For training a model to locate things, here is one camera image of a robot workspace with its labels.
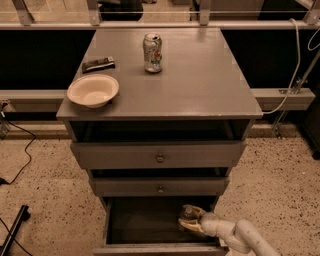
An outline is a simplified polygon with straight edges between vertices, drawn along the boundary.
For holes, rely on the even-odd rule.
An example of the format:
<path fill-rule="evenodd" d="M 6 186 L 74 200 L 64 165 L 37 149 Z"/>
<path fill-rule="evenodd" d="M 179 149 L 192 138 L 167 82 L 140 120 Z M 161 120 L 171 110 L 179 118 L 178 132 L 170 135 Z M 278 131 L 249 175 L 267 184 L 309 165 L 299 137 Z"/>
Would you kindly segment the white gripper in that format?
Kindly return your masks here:
<path fill-rule="evenodd" d="M 188 230 L 219 238 L 224 238 L 230 233 L 229 222 L 217 217 L 213 212 L 206 213 L 200 207 L 189 205 L 188 216 L 190 220 L 178 219 L 179 224 Z"/>

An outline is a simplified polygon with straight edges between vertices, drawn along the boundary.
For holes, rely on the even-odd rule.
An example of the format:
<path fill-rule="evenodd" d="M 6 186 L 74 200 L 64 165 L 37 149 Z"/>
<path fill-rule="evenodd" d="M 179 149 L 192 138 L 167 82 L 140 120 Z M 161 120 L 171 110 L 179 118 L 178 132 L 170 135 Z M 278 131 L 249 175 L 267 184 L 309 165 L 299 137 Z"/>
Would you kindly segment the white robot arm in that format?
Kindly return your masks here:
<path fill-rule="evenodd" d="M 183 206 L 179 224 L 188 230 L 210 237 L 217 237 L 231 249 L 247 254 L 251 251 L 256 256 L 281 256 L 247 220 L 232 222 L 218 217 L 214 212 L 207 212 L 200 207 L 186 204 Z"/>

